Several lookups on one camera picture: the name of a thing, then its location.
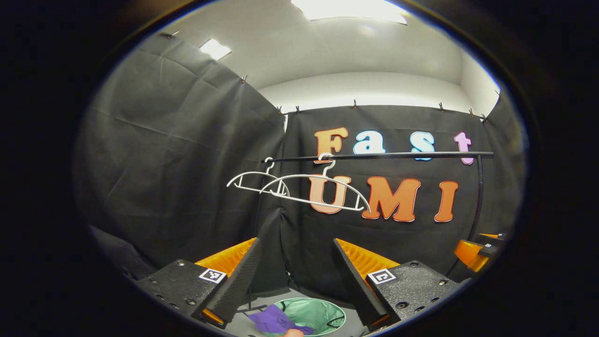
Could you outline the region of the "small ceiling light panel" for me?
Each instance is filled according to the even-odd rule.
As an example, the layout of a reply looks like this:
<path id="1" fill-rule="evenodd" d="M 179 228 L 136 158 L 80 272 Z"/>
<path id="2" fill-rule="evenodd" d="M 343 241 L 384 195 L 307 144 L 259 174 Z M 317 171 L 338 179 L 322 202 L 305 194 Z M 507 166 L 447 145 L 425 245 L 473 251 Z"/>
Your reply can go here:
<path id="1" fill-rule="evenodd" d="M 199 47 L 200 51 L 210 56 L 214 60 L 221 60 L 232 53 L 226 45 L 220 44 L 217 40 L 210 38 Z"/>

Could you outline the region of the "green laundry hamper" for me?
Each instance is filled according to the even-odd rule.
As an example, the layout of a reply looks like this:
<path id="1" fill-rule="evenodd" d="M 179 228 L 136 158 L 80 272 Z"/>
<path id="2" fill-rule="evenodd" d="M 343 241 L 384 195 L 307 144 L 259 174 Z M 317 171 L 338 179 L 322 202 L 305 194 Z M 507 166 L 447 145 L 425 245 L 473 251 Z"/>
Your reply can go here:
<path id="1" fill-rule="evenodd" d="M 311 297 L 293 297 L 274 303 L 294 324 L 311 328 L 308 337 L 321 337 L 342 328 L 346 313 L 338 305 Z"/>

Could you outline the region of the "black clothes rail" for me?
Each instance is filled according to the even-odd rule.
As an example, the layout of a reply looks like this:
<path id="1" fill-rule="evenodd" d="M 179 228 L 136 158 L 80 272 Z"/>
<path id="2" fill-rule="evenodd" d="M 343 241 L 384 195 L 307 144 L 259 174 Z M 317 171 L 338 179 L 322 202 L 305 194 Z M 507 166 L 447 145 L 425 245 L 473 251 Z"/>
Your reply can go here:
<path id="1" fill-rule="evenodd" d="M 458 241 L 474 241 L 475 235 L 494 228 L 488 220 L 497 200 L 497 157 L 492 152 L 323 152 L 274 158 L 270 174 L 321 174 L 332 160 L 336 164 L 327 175 L 350 177 L 371 210 L 323 214 L 306 203 L 260 194 L 265 203 L 260 214 L 273 213 L 279 221 L 273 233 L 282 256 L 267 252 L 268 264 L 282 262 L 284 274 L 297 287 L 333 292 L 338 277 L 328 241 L 340 237 L 399 263 L 421 260 L 453 281 L 470 277 L 454 250 Z M 308 179 L 285 184 L 292 197 L 308 198 Z"/>

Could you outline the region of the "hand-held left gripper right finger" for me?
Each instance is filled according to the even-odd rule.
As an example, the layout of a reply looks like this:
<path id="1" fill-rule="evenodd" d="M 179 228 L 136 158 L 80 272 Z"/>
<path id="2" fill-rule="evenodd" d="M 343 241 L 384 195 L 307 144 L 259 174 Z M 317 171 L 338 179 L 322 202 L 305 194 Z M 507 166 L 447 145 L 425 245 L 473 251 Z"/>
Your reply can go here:
<path id="1" fill-rule="evenodd" d="M 469 279 L 453 281 L 420 261 L 397 263 L 342 239 L 332 241 L 331 254 L 347 297 L 369 330 L 415 320 L 470 284 Z"/>

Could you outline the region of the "large ceiling light panel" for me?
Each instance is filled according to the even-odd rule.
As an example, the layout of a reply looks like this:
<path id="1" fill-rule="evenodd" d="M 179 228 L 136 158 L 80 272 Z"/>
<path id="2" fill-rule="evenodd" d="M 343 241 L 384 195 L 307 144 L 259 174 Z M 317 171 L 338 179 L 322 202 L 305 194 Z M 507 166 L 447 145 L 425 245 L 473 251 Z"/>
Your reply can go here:
<path id="1" fill-rule="evenodd" d="M 290 0 L 309 21 L 360 18 L 407 25 L 404 10 L 387 0 Z"/>

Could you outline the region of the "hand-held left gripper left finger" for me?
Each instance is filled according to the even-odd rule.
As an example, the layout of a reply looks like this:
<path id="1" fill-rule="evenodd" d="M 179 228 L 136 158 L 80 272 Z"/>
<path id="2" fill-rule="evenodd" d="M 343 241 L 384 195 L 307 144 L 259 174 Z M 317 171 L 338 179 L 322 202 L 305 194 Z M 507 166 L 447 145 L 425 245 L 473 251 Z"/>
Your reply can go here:
<path id="1" fill-rule="evenodd" d="M 246 300 L 262 249 L 259 238 L 248 239 L 199 262 L 178 259 L 136 285 L 183 316 L 225 328 Z"/>

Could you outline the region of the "white clothes hanger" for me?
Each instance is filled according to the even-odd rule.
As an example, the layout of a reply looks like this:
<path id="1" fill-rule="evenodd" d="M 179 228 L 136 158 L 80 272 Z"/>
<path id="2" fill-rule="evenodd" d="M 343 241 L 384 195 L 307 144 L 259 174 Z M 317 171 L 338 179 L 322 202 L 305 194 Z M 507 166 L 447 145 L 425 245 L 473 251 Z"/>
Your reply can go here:
<path id="1" fill-rule="evenodd" d="M 286 175 L 283 177 L 279 177 L 274 179 L 274 181 L 267 183 L 267 185 L 263 186 L 259 190 L 259 194 L 269 193 L 272 196 L 282 198 L 285 200 L 297 201 L 300 203 L 306 203 L 312 206 L 317 212 L 323 214 L 334 214 L 338 213 L 342 210 L 353 211 L 353 212 L 363 212 L 370 211 L 371 207 L 368 200 L 365 196 L 357 190 L 355 187 L 351 186 L 351 178 L 348 176 L 334 176 L 330 177 L 327 175 L 328 170 L 333 168 L 336 164 L 335 160 L 332 160 L 329 166 L 325 166 L 323 172 L 321 174 L 294 174 L 294 175 Z M 283 195 L 282 192 L 275 191 L 271 189 L 271 186 L 276 184 L 278 187 L 282 186 L 289 179 L 300 179 L 305 178 L 310 182 L 309 196 L 307 199 L 292 197 Z M 325 186 L 327 182 L 331 182 L 335 184 L 335 196 L 332 203 L 326 203 L 323 199 Z M 355 205 L 353 207 L 347 207 L 345 205 L 347 192 L 351 190 L 357 196 Z"/>
<path id="2" fill-rule="evenodd" d="M 263 187 L 265 186 L 263 181 L 261 181 L 261 185 L 260 185 L 259 189 L 242 185 L 242 180 L 248 176 L 249 177 L 259 176 L 262 179 L 270 178 L 272 181 L 276 180 L 278 177 L 270 174 L 270 170 L 275 166 L 274 158 L 272 158 L 271 156 L 268 156 L 267 158 L 265 158 L 264 163 L 266 164 L 266 168 L 264 169 L 264 171 L 245 171 L 243 173 L 240 173 L 239 175 L 234 176 L 229 182 L 227 182 L 226 187 L 229 187 L 232 185 L 233 187 L 235 187 L 237 189 L 241 189 L 241 190 L 250 190 L 250 191 L 254 191 L 254 192 L 258 192 L 258 193 L 271 194 L 273 196 L 278 195 L 278 196 L 290 197 L 291 196 L 290 190 L 284 182 L 278 182 L 276 190 L 267 189 L 267 190 L 263 190 L 263 191 L 261 191 L 263 189 Z"/>

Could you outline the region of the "purple corduroy jacket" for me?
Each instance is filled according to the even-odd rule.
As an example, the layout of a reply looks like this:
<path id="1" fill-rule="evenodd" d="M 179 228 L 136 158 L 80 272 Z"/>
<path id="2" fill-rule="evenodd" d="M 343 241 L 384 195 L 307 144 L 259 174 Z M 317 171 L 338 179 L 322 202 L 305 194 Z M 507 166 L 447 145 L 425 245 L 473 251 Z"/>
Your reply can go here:
<path id="1" fill-rule="evenodd" d="M 312 335 L 314 329 L 308 326 L 301 326 L 293 322 L 276 305 L 267 306 L 261 312 L 248 315 L 255 328 L 262 333 L 270 333 L 276 336 L 283 335 L 289 329 L 298 329 L 304 332 L 304 335 Z"/>

